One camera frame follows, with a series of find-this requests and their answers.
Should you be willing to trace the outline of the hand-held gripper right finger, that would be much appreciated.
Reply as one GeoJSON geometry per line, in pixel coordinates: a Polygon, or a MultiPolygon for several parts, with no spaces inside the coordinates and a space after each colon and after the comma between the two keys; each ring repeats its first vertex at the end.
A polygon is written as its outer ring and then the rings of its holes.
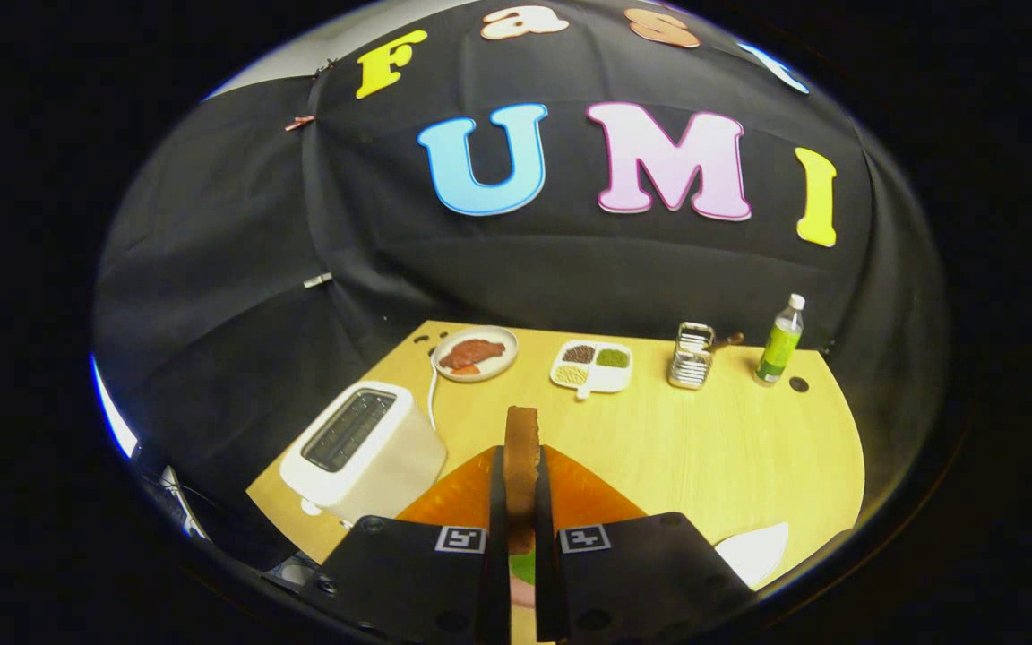
{"type": "Polygon", "coordinates": [[[548,458],[537,477],[534,613],[557,644],[684,644],[725,638],[754,593],[680,512],[553,526],[548,458]]]}

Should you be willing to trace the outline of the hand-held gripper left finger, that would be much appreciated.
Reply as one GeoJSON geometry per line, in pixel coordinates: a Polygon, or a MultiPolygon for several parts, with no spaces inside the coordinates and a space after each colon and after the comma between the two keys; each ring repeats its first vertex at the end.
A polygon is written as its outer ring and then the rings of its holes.
{"type": "Polygon", "coordinates": [[[484,527],[361,518],[319,567],[319,609],[362,644],[512,641],[503,447],[484,527]]]}

